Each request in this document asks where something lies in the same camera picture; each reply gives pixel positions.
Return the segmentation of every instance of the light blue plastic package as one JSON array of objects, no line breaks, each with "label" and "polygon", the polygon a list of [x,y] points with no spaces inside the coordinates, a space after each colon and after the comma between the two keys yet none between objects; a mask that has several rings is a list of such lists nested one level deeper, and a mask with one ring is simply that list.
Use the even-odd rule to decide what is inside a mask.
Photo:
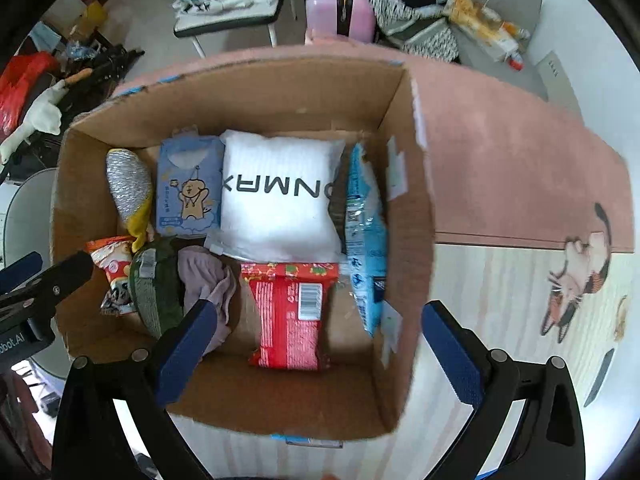
[{"label": "light blue plastic package", "polygon": [[156,230],[162,236],[197,238],[220,227],[225,145],[193,132],[166,139],[160,147]]},{"label": "light blue plastic package", "polygon": [[361,143],[351,152],[345,239],[353,295],[364,329],[373,335],[385,295],[386,226],[380,190]]}]

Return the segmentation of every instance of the bench leg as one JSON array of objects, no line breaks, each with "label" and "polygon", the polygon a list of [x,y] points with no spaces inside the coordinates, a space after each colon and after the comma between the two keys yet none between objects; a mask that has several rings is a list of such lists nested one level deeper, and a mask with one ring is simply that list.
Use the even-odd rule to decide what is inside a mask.
[{"label": "bench leg", "polygon": [[270,23],[269,27],[269,37],[271,38],[271,46],[278,46],[278,39],[276,38],[276,23]]},{"label": "bench leg", "polygon": [[291,14],[293,15],[293,19],[297,21],[298,13],[296,12],[296,3],[294,0],[289,0],[289,3],[291,4]]},{"label": "bench leg", "polygon": [[202,49],[202,45],[200,44],[200,42],[198,41],[198,38],[196,36],[193,36],[191,38],[191,41],[193,41],[193,46],[196,48],[196,51],[198,53],[198,56],[200,56],[202,59],[205,59],[207,56],[204,53],[204,50]]}]

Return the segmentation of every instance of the white plastic bag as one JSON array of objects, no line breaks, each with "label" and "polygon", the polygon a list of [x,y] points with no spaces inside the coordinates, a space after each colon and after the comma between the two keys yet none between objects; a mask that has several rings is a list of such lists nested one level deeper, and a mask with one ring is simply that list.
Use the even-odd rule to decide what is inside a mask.
[{"label": "white plastic bag", "polygon": [[206,246],[252,262],[330,263],[340,238],[328,213],[343,140],[271,139],[227,130],[220,230]]}]

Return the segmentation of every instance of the silver sequin object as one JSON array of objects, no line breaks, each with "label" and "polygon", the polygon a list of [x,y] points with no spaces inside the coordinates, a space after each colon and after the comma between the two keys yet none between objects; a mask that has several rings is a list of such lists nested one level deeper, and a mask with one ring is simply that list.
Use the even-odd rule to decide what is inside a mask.
[{"label": "silver sequin object", "polygon": [[151,194],[149,171],[135,153],[109,150],[107,181],[120,218],[126,223]]}]

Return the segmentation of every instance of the open cardboard box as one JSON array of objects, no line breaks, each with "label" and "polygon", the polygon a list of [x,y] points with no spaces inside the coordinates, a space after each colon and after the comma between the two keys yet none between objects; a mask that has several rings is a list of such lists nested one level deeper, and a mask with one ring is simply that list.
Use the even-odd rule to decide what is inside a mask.
[{"label": "open cardboard box", "polygon": [[[54,196],[55,262],[118,230],[106,180],[107,151],[136,150],[155,173],[158,145],[190,124],[203,135],[232,128],[265,136],[343,138],[347,144],[365,138],[383,196],[389,140],[395,144],[392,168],[401,162],[406,170],[401,192],[393,193],[385,211],[385,299],[401,316],[397,338],[387,335],[392,340],[385,342],[380,332],[370,338],[348,286],[337,287],[324,325],[329,369],[252,367],[248,358],[258,345],[260,323],[251,293],[242,286],[230,306],[234,331],[198,365],[170,412],[229,430],[334,440],[380,436],[396,427],[412,378],[433,264],[426,146],[414,121],[414,103],[410,76],[394,62],[337,57],[240,62],[121,95],[66,133]],[[397,183],[390,184],[393,189]],[[154,344],[125,319],[99,313],[107,288],[104,272],[95,269],[92,280],[58,307],[58,329],[71,357],[110,362]],[[392,351],[383,363],[385,345]]]}]

